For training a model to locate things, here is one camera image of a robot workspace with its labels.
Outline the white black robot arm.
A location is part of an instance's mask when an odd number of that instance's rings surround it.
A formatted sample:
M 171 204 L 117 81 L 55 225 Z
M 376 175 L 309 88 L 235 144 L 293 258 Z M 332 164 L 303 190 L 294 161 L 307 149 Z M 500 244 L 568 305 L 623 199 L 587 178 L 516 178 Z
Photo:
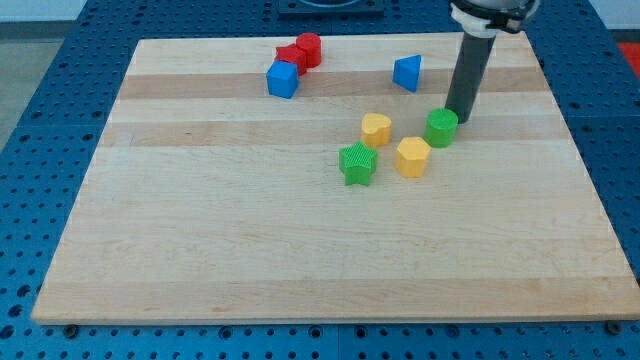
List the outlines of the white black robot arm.
M 532 21 L 540 4 L 540 0 L 449 1 L 451 17 L 465 33 L 477 38 L 519 33 Z

